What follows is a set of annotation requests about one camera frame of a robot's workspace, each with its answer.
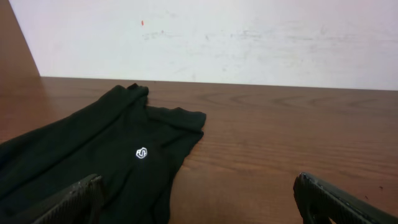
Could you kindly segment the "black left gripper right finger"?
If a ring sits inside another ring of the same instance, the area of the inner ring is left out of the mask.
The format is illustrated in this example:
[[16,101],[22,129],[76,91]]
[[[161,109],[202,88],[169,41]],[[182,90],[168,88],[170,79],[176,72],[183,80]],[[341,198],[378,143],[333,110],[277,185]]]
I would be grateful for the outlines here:
[[306,172],[295,178],[293,190],[304,224],[397,224],[397,217]]

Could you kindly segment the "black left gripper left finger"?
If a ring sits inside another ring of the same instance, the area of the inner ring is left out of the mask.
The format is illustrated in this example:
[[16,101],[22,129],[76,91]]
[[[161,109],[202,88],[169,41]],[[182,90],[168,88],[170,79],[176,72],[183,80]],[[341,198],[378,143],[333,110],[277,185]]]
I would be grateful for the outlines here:
[[34,223],[98,223],[104,198],[103,177],[91,174],[40,202]]

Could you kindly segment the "black t-shirt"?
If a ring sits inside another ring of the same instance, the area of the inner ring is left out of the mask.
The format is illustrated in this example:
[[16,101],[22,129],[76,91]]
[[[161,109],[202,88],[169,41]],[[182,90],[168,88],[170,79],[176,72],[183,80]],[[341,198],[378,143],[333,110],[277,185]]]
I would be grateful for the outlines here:
[[206,116],[147,104],[147,87],[116,86],[72,115],[1,144],[1,222],[34,223],[40,202],[103,177],[98,223],[168,223],[174,178]]

